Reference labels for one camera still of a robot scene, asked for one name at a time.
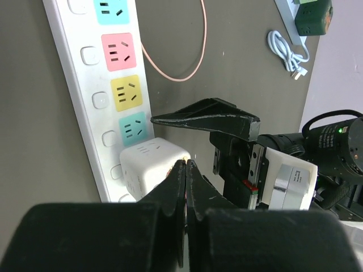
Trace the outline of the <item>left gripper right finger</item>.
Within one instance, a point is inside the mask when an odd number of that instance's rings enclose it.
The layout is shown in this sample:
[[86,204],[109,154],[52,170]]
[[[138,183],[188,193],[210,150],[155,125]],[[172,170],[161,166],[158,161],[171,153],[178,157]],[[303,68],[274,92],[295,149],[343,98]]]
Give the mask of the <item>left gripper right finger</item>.
[[190,271],[361,271],[338,219],[324,211],[244,210],[186,166]]

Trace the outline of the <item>light green usb charger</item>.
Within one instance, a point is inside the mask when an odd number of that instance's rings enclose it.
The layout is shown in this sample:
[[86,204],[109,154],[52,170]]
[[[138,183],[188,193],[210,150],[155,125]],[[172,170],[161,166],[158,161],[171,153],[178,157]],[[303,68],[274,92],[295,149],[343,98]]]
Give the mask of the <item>light green usb charger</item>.
[[295,5],[303,5],[306,3],[314,2],[315,0],[292,0]]

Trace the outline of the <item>white multicolour power strip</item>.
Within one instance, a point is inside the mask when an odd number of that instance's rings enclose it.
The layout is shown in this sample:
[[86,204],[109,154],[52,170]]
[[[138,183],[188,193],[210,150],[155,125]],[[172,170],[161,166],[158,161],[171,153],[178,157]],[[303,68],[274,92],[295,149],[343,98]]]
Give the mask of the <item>white multicolour power strip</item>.
[[120,154],[154,137],[135,1],[44,1],[102,202],[131,202]]

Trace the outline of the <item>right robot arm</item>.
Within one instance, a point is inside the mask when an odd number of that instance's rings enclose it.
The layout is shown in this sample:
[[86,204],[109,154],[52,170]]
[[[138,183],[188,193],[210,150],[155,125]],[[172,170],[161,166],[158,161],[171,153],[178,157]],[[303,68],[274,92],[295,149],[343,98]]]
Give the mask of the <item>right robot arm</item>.
[[219,98],[200,100],[152,123],[208,131],[223,196],[242,209],[331,211],[362,221],[362,114],[341,109],[299,133],[260,134],[260,118]]

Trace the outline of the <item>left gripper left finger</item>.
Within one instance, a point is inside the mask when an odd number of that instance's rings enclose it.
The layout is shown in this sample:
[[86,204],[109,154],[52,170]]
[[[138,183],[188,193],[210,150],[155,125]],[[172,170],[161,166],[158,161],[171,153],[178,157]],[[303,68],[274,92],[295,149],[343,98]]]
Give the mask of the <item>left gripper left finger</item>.
[[2,271],[175,271],[184,264],[185,161],[134,203],[46,203],[22,218]]

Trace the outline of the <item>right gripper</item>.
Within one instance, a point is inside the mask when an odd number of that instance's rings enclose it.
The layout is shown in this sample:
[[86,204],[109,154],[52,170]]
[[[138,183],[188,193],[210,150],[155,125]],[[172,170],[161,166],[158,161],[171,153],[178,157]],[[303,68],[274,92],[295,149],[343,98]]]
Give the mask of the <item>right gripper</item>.
[[209,131],[215,147],[213,173],[224,180],[223,197],[238,208],[256,209],[269,162],[257,140],[260,118],[219,98],[202,99],[172,113],[152,116],[153,124]]

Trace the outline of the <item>white cube socket adapter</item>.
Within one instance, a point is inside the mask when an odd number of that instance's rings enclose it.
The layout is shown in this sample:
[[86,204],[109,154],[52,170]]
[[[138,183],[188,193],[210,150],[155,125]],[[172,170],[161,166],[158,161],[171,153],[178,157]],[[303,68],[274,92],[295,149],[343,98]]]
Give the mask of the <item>white cube socket adapter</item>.
[[120,164],[129,194],[136,201],[141,200],[168,176],[177,160],[190,158],[187,150],[163,138],[122,150]]

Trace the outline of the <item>dark green cube adapter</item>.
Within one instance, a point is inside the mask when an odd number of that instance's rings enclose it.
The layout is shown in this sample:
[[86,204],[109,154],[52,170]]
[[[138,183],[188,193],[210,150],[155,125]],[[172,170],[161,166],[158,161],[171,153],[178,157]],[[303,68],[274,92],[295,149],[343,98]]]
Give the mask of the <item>dark green cube adapter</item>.
[[303,3],[295,17],[295,25],[300,36],[323,36],[328,32],[334,8],[331,0]]

